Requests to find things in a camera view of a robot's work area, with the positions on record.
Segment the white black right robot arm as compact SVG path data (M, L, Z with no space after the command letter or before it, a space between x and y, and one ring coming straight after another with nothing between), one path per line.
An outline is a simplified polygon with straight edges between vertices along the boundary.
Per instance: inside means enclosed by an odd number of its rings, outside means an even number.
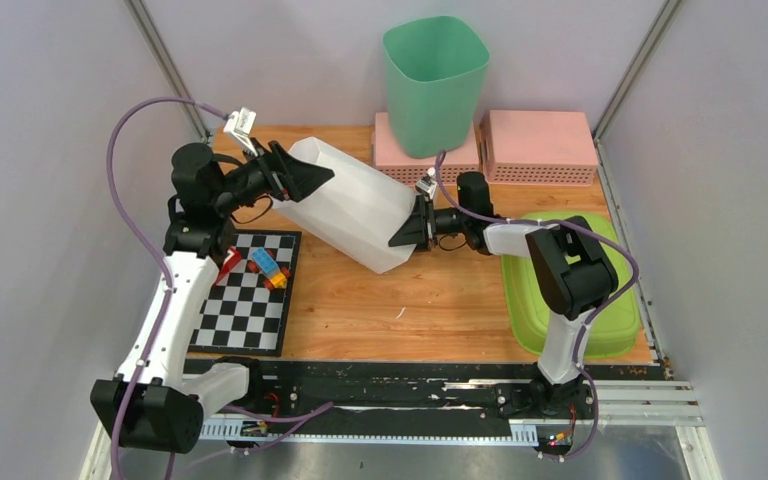
M618 288L616 269L583 217L553 225L506 220L495 213L483 174L461 173L455 186L452 207L437 209L433 205L437 182L424 175L417 182L411 213L388 244L429 250L444 235L461 235L482 255L530 261L550 310L548 331L535 377L524 391L505 394L499 412L504 417L565 414L590 394L582 373L590 337L588 317Z

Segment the mint green trash bin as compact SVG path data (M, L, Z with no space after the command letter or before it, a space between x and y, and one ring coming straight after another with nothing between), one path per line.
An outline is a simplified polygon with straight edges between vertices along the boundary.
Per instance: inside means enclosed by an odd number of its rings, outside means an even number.
M490 52L463 20L435 16L382 38L388 122L403 152L433 157L460 147L471 131Z

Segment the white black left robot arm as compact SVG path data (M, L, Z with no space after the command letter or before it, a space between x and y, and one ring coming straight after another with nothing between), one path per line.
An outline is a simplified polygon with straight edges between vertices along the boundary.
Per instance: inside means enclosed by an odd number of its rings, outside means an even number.
M204 374L183 377L200 310L220 276L235 235L233 213L267 195L301 202L332 180L331 168L301 161L278 142L256 144L245 163L189 143L172 156L174 195L161 250L161 275L128 356L110 379L96 381L90 403L115 447L184 454L206 419L228 405L258 411L266 386L258 361L216 360Z

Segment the pink perforated plastic basket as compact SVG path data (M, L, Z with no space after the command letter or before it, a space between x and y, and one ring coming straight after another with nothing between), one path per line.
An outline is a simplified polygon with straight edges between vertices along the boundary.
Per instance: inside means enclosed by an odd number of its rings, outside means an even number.
M402 151L390 126L388 114L378 112L372 133L372 164L394 180L413 186L435 164L435 156L413 158ZM455 184L456 177L482 167L475 130L468 133L460 147L450 150L444 159L441 178L445 185Z

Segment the white translucent bin liner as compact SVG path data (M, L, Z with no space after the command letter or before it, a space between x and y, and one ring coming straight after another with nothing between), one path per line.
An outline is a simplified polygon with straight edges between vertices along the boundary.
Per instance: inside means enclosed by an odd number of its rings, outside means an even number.
M297 141L289 154L334 177L301 202L276 202L278 213L377 274L410 258L414 245L388 242L413 210L411 188L316 137Z

